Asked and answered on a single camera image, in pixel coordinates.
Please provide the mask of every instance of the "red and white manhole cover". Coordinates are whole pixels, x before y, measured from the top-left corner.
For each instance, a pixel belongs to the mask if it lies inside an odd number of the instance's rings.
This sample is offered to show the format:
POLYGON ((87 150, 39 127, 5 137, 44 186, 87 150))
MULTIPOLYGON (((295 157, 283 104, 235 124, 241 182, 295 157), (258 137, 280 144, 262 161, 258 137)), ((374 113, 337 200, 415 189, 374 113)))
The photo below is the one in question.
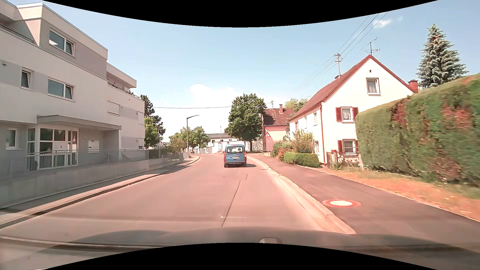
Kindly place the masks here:
POLYGON ((342 199, 326 200, 326 201, 323 201, 322 204, 329 207, 340 207, 340 208, 357 207, 361 205, 361 203, 359 203, 358 201, 342 200, 342 199))

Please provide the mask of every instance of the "street light pole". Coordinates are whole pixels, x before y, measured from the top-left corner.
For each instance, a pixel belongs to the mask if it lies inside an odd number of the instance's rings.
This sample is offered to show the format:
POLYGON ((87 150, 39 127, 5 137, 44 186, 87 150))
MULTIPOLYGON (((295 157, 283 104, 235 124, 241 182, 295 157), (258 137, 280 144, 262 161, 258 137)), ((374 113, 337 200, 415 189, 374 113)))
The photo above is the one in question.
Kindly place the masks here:
POLYGON ((190 156, 190 150, 188 149, 188 119, 189 119, 189 118, 192 118, 192 117, 195 117, 195 116, 199 116, 199 114, 194 115, 194 116, 187 117, 187 152, 188 152, 188 155, 189 155, 189 156, 190 156))

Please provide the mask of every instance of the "van rear window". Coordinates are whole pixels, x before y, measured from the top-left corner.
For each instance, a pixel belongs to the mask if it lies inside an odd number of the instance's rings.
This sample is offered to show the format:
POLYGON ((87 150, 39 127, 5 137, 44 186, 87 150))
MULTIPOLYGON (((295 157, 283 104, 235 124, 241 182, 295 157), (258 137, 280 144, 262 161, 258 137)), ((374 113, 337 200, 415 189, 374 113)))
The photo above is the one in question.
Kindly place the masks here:
POLYGON ((227 153, 228 154, 243 153, 243 146, 228 146, 227 153))

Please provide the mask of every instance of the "tree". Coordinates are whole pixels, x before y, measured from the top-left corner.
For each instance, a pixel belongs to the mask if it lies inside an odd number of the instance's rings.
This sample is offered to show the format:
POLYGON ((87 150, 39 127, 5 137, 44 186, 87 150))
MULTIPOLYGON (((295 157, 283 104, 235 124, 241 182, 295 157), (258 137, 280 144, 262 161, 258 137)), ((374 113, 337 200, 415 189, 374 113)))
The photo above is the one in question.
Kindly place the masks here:
POLYGON ((158 130, 158 134, 160 135, 160 140, 163 140, 163 134, 165 134, 165 128, 163 127, 162 118, 158 115, 153 115, 155 113, 155 109, 153 108, 153 103, 146 95, 140 95, 140 98, 145 102, 145 110, 144 116, 150 117, 153 120, 154 126, 158 130))
POLYGON ((429 28, 417 73, 422 89, 439 86, 468 73, 465 65, 460 63, 458 51, 449 49, 452 46, 435 24, 429 28))
MULTIPOLYGON (((172 138, 178 138, 182 142, 187 141, 187 128, 183 127, 180 129, 180 132, 175 133, 173 136, 170 136, 170 140, 172 138)), ((188 147, 189 149, 194 149, 201 144, 206 144, 210 141, 210 137, 205 133, 205 130, 201 126, 197 126, 194 129, 188 128, 188 147)))
POLYGON ((154 121, 150 117, 144 118, 145 123, 145 148, 154 147, 161 141, 161 136, 154 121))
POLYGON ((230 115, 228 116, 228 127, 225 132, 240 141, 256 141, 262 135, 262 118, 265 114, 266 105, 263 98, 256 94, 243 94, 232 101, 230 115))
POLYGON ((297 98, 291 98, 289 101, 285 102, 285 105, 283 106, 285 109, 291 109, 294 108, 295 112, 298 112, 305 103, 307 103, 308 98, 302 98, 300 101, 297 98))
POLYGON ((172 136, 169 136, 170 142, 168 143, 168 149, 172 153, 182 152, 185 149, 185 142, 179 138, 179 133, 175 133, 172 136))

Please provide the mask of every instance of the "white building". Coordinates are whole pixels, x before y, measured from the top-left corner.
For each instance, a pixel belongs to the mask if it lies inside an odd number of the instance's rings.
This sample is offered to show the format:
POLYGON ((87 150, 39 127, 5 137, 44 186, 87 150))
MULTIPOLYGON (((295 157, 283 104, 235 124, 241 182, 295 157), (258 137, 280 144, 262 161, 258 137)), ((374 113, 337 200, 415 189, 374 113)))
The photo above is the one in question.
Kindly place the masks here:
POLYGON ((137 82, 107 56, 44 4, 0 0, 0 166, 64 167, 144 147, 137 82))
POLYGON ((290 132, 299 129, 312 132, 315 153, 321 163, 327 162, 326 153, 332 150, 340 156, 355 156, 358 152, 355 116, 417 93, 417 81, 409 84, 368 55, 303 105, 289 120, 290 132))

